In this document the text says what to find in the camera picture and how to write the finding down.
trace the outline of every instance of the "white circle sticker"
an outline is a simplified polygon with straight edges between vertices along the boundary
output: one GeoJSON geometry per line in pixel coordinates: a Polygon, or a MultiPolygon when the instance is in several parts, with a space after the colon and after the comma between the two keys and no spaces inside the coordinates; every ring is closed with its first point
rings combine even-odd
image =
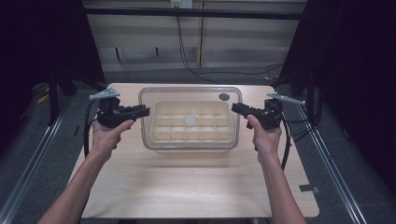
{"type": "Polygon", "coordinates": [[[195,126],[197,123],[198,118],[195,115],[187,115],[186,116],[186,124],[188,126],[195,126]]]}

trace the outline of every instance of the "black curtain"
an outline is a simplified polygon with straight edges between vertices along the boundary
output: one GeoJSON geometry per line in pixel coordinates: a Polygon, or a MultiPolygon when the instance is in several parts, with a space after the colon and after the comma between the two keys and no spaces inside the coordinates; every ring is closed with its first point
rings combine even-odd
{"type": "Polygon", "coordinates": [[[298,94],[312,71],[325,102],[396,196],[396,3],[346,0],[338,16],[343,2],[308,0],[305,12],[327,19],[300,22],[282,75],[295,74],[298,94]]]}
{"type": "Polygon", "coordinates": [[[78,0],[0,2],[2,136],[18,125],[33,86],[48,82],[50,71],[56,71],[60,82],[79,77],[105,82],[87,16],[49,9],[52,7],[83,5],[78,0]]]}

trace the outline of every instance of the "metal frame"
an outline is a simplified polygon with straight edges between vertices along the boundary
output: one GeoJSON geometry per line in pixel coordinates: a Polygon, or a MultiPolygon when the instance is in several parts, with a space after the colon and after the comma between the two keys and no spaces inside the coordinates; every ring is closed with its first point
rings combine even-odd
{"type": "Polygon", "coordinates": [[[315,15],[291,12],[268,11],[236,11],[194,8],[163,8],[163,7],[32,7],[37,13],[78,13],[90,15],[124,15],[124,16],[178,16],[208,18],[239,18],[264,20],[314,20],[315,15]]]}
{"type": "MultiPolygon", "coordinates": [[[[300,115],[303,119],[308,120],[308,116],[306,115],[306,108],[303,105],[296,105],[300,115]]],[[[352,195],[352,192],[349,190],[347,183],[345,182],[344,178],[341,176],[340,171],[338,170],[337,165],[335,164],[334,160],[332,159],[332,154],[330,153],[329,149],[327,149],[326,144],[324,143],[320,133],[316,127],[313,127],[309,121],[305,122],[306,128],[308,130],[312,130],[310,132],[312,141],[314,142],[315,146],[317,147],[318,153],[323,160],[323,163],[329,172],[330,178],[337,189],[341,200],[346,207],[353,223],[355,224],[366,224],[367,221],[364,218],[364,215],[357,203],[355,197],[352,195]]]]}
{"type": "Polygon", "coordinates": [[[11,194],[7,197],[7,200],[5,201],[3,207],[0,210],[1,224],[11,223],[15,214],[17,213],[23,197],[29,189],[31,182],[33,181],[33,178],[38,171],[40,163],[43,161],[43,158],[48,148],[50,147],[52,139],[54,138],[55,134],[58,132],[59,127],[61,126],[61,123],[64,119],[64,114],[71,103],[71,99],[72,97],[68,97],[66,99],[60,115],[46,130],[46,133],[44,134],[40,144],[35,150],[35,154],[33,155],[32,159],[30,159],[28,165],[26,166],[20,180],[18,181],[14,190],[12,190],[11,194]]]}

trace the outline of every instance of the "wooden table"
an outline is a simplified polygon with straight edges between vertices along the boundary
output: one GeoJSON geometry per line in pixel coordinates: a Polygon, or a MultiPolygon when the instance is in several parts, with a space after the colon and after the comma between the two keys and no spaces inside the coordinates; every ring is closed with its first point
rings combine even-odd
{"type": "MultiPolygon", "coordinates": [[[[208,85],[118,83],[109,86],[120,92],[121,105],[138,105],[138,93],[146,87],[208,85]]],[[[259,108],[268,98],[266,93],[274,92],[264,86],[235,87],[242,92],[244,104],[259,108]]],[[[121,142],[92,188],[82,217],[270,217],[262,168],[251,142],[253,131],[246,124],[241,119],[239,142],[231,150],[155,151],[144,147],[138,120],[131,130],[122,134],[121,142]]],[[[282,134],[280,158],[285,142],[282,134]]],[[[81,151],[74,172],[83,160],[81,151]]],[[[299,189],[309,183],[293,143],[285,174],[304,216],[317,216],[319,210],[312,191],[299,189]]]]}

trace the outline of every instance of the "black clamp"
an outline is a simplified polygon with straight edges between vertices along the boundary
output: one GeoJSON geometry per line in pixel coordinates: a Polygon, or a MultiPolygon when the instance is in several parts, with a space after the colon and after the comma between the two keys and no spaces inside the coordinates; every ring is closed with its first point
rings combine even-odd
{"type": "Polygon", "coordinates": [[[145,105],[122,106],[120,99],[116,97],[101,99],[97,120],[107,128],[116,128],[125,120],[137,119],[149,116],[149,107],[145,105]]]}
{"type": "MultiPolygon", "coordinates": [[[[279,127],[282,120],[282,103],[277,99],[269,99],[264,101],[264,109],[254,108],[242,103],[233,104],[231,110],[237,114],[244,116],[253,115],[260,122],[264,130],[270,131],[279,127]]],[[[247,128],[252,129],[250,123],[247,123],[247,128]]]]}

